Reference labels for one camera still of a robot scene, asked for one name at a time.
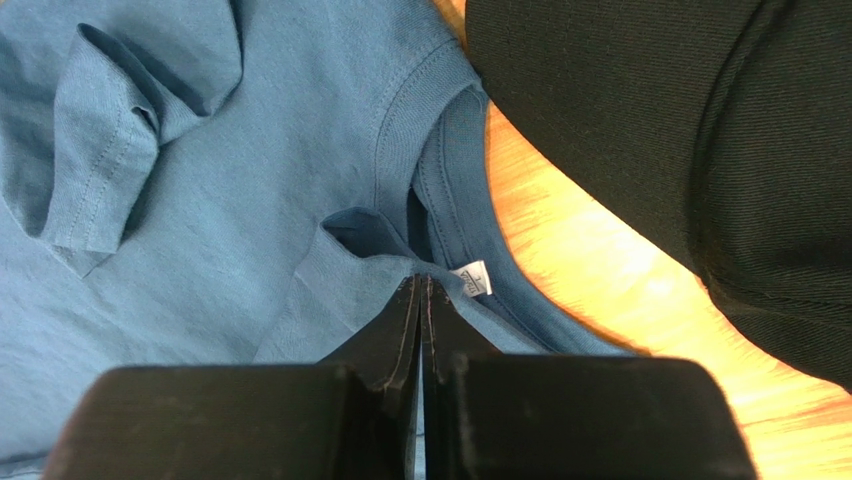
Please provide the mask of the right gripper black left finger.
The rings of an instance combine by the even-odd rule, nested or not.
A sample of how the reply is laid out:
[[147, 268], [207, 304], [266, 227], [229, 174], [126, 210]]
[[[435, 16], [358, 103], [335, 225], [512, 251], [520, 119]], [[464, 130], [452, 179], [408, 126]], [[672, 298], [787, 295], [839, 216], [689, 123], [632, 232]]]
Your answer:
[[422, 282], [309, 365], [126, 367], [100, 376], [47, 479], [410, 479]]

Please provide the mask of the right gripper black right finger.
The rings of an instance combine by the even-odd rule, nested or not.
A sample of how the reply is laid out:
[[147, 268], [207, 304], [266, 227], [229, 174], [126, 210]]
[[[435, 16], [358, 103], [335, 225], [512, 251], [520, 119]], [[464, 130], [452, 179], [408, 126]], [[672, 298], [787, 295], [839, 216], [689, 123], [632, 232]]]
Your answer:
[[728, 403], [674, 358], [511, 355], [421, 282], [430, 479], [753, 479]]

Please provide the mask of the blue t shirt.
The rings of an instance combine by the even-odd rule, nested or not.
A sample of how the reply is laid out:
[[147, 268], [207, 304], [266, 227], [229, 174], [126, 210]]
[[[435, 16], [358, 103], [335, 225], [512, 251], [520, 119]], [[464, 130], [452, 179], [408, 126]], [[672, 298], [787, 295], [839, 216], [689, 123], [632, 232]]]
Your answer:
[[619, 356], [521, 274], [431, 1], [1, 5], [1, 475], [120, 365], [310, 363], [404, 278], [509, 353]]

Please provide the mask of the black baseball cap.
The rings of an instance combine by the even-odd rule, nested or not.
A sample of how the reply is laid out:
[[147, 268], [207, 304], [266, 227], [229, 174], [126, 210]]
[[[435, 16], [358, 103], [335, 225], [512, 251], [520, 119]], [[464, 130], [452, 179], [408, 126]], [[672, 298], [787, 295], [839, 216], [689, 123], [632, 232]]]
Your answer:
[[851, 385], [851, 5], [470, 1], [512, 125], [699, 276], [756, 346]]

